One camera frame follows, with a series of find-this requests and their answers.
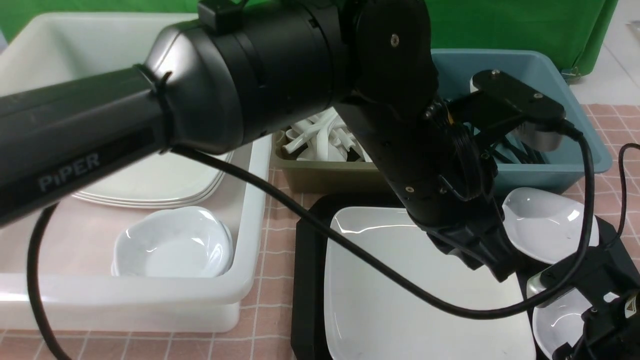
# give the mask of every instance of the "green backdrop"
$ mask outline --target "green backdrop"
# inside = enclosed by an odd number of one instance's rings
[[[426,0],[433,47],[525,49],[561,70],[593,70],[618,0]],[[46,12],[195,12],[197,0],[1,0],[10,41]]]

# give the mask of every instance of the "white oval dish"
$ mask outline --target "white oval dish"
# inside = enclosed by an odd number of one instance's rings
[[[540,350],[552,354],[564,343],[574,346],[582,336],[582,313],[591,307],[589,301],[574,289],[547,307],[533,310],[533,336]]]
[[[502,204],[504,228],[513,246],[546,264],[555,264],[578,248],[584,205],[544,190],[517,188]],[[600,233],[593,217],[589,246]]]
[[[229,229],[209,210],[157,211],[117,239],[115,276],[216,277],[231,265]]]

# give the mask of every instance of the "white rectangular plate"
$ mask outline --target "white rectangular plate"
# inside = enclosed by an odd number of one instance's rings
[[[522,301],[515,275],[499,283],[442,254],[404,209],[346,208],[332,228],[426,291],[457,306],[494,309]],[[335,360],[534,360],[526,314],[467,320],[414,297],[329,240],[324,323]]]

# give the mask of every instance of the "screw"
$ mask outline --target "screw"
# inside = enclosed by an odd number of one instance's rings
[[[396,34],[391,34],[391,47],[398,47],[400,38]]]

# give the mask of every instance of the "black robotic arm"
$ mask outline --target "black robotic arm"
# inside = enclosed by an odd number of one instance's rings
[[[516,128],[553,150],[561,105],[491,69],[473,78],[480,92],[439,98],[424,1],[243,6],[202,1],[199,19],[165,28],[144,64],[0,97],[0,226],[154,152],[222,154],[334,106],[443,253],[499,281],[523,265],[485,150]]]

